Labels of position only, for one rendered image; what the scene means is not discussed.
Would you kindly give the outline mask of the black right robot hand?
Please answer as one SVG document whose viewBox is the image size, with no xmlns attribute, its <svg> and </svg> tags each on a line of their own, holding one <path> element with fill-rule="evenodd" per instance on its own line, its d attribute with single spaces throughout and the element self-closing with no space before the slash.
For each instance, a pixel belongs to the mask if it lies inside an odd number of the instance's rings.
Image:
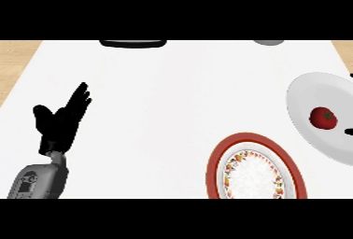
<svg viewBox="0 0 353 239">
<path fill-rule="evenodd" d="M 346 111 L 346 126 L 345 133 L 353 136 L 353 73 L 348 80 L 346 99 L 345 99 L 345 111 Z"/>
</svg>

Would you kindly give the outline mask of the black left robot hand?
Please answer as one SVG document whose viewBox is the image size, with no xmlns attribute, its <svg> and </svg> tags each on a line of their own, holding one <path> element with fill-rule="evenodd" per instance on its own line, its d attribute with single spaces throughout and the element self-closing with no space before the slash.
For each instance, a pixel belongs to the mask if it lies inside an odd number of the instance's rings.
<svg viewBox="0 0 353 239">
<path fill-rule="evenodd" d="M 83 82 L 64 107 L 55 113 L 43 106 L 33 108 L 36 129 L 42 133 L 39 153 L 48 155 L 57 151 L 66 153 L 73 146 L 79 123 L 92 102 L 89 85 Z"/>
</svg>

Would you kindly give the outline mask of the red tomato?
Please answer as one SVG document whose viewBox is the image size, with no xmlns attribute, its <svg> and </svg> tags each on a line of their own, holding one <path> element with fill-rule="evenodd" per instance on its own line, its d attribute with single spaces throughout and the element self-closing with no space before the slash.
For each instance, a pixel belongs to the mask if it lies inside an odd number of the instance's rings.
<svg viewBox="0 0 353 239">
<path fill-rule="evenodd" d="M 309 120 L 312 125 L 323 130 L 333 130 L 339 124 L 333 111 L 326 107 L 317 107 L 312 110 Z"/>
</svg>

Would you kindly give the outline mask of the plain white plate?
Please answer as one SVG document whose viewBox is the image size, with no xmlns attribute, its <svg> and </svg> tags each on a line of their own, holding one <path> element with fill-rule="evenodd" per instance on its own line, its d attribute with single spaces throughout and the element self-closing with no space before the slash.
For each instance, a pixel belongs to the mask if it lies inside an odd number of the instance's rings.
<svg viewBox="0 0 353 239">
<path fill-rule="evenodd" d="M 295 126 L 314 148 L 337 162 L 353 165 L 353 136 L 345 133 L 348 79 L 327 73 L 299 76 L 287 90 L 287 111 Z M 318 129 L 309 120 L 317 107 L 329 108 L 339 120 L 333 130 Z"/>
</svg>

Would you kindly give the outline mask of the red rimmed patterned plate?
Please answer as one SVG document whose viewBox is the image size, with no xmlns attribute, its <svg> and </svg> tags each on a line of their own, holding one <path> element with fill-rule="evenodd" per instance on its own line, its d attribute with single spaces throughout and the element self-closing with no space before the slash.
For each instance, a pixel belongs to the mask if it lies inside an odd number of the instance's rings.
<svg viewBox="0 0 353 239">
<path fill-rule="evenodd" d="M 306 199 L 300 169 L 265 136 L 238 133 L 218 144 L 206 173 L 212 199 Z"/>
</svg>

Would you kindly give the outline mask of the black flat object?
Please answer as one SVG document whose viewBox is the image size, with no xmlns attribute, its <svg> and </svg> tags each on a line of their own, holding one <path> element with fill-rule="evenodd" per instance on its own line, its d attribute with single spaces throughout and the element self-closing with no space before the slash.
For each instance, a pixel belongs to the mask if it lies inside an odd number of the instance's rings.
<svg viewBox="0 0 353 239">
<path fill-rule="evenodd" d="M 163 47 L 168 41 L 166 40 L 101 40 L 100 43 L 106 47 L 147 49 L 147 48 Z"/>
</svg>

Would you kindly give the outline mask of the grey round object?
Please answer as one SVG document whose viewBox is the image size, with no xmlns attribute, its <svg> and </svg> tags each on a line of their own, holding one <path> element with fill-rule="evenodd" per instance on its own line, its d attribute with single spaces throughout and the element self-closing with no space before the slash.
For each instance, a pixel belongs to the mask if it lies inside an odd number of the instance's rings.
<svg viewBox="0 0 353 239">
<path fill-rule="evenodd" d="M 264 46 L 277 46 L 284 42 L 284 40 L 255 40 L 255 41 Z"/>
</svg>

